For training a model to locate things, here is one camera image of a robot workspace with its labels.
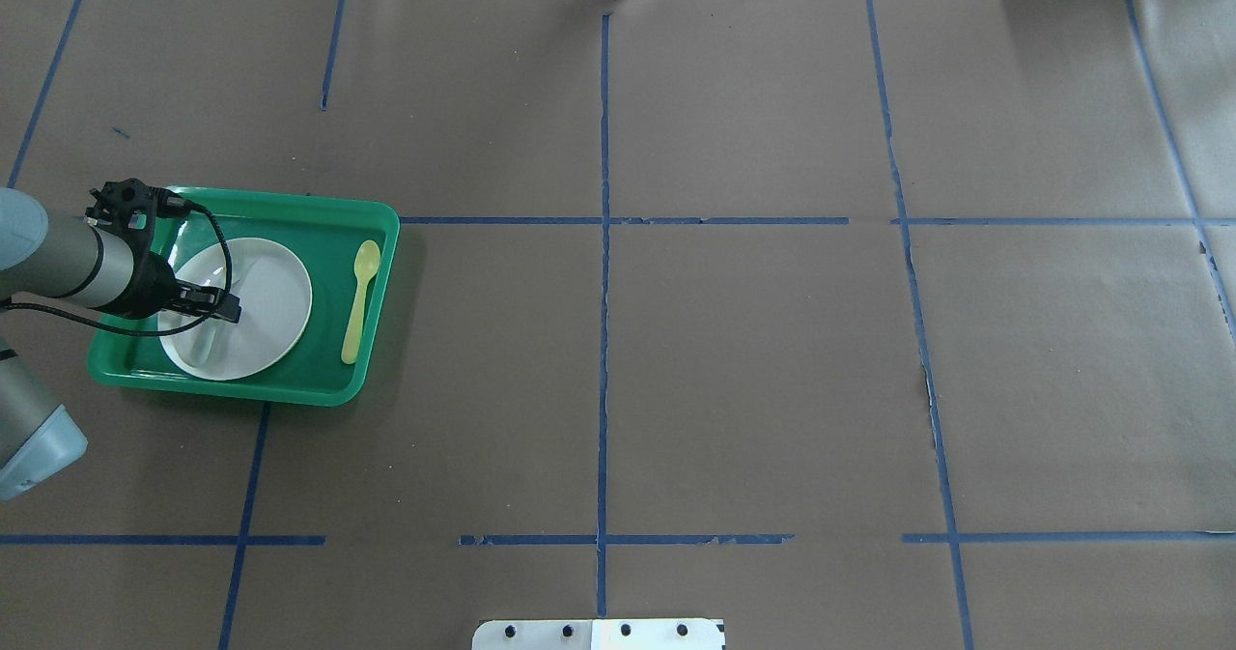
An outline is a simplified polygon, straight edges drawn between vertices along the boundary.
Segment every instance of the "white bracket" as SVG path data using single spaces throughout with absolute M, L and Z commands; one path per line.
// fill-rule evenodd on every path
M 724 650 L 714 619 L 586 619 L 486 622 L 472 650 Z

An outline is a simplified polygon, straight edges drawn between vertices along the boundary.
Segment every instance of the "spoon handle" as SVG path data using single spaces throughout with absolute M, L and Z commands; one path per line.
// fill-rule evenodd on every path
M 340 360 L 345 365 L 356 363 L 356 355 L 361 351 L 361 330 L 365 327 L 365 293 L 368 288 L 367 281 L 356 282 L 356 298 L 352 299 L 352 314 L 347 319 L 347 332 L 344 334 L 344 352 Z

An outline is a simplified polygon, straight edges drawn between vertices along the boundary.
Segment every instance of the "green tray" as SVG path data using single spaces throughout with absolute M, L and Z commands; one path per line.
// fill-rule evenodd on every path
M 375 201 L 345 201 L 339 198 L 229 192 L 221 188 L 172 189 L 214 211 L 227 240 L 263 236 L 294 251 L 308 268 L 313 284 L 313 309 L 304 336 L 282 361 L 255 376 L 211 382 L 195 378 L 172 365 L 159 339 L 98 332 L 90 345 L 90 376 L 114 387 L 234 395 L 313 407 L 339 407 L 355 398 L 365 386 L 399 237 L 396 211 Z M 366 240 L 381 246 L 382 263 L 371 284 L 356 365 L 344 365 L 339 353 L 356 293 L 352 263 L 356 250 Z M 161 219 L 151 248 L 164 255 L 176 271 L 180 263 L 216 241 L 208 220 L 201 215 L 190 215 L 184 222 Z M 105 315 L 103 320 L 127 329 L 156 329 L 154 316 L 124 320 Z

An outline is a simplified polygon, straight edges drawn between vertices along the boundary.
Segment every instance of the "white plate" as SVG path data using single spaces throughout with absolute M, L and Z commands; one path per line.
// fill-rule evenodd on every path
M 187 332 L 159 337 L 176 367 L 193 377 L 231 381 L 260 373 L 278 363 L 300 341 L 313 284 L 304 262 L 277 241 L 243 236 L 229 240 L 232 258 L 232 294 L 240 298 L 240 323 L 208 320 Z M 199 251 L 179 271 L 177 279 L 199 285 L 224 285 L 220 246 Z M 158 329 L 176 329 L 193 316 L 159 311 Z

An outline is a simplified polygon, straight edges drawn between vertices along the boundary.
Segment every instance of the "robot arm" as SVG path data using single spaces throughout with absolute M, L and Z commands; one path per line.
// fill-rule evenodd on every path
M 230 272 L 224 289 L 194 285 L 177 281 L 167 260 L 150 250 L 156 219 L 185 219 L 190 210 L 203 211 L 222 241 L 208 210 L 137 179 L 106 183 L 103 192 L 91 189 L 91 195 L 95 205 L 87 210 L 87 219 L 72 219 L 49 215 L 27 193 L 0 188 L 0 315 L 14 308 L 38 308 L 66 316 L 43 305 L 9 303 L 12 294 L 25 290 L 125 319 L 143 319 L 159 310 L 198 316 L 195 323 L 168 332 L 117 330 L 138 336 L 177 334 L 209 316 L 234 324 L 240 320 Z M 224 253 L 230 262 L 226 246 Z M 0 500 L 73 463 L 85 447 L 85 436 L 64 404 L 0 339 Z

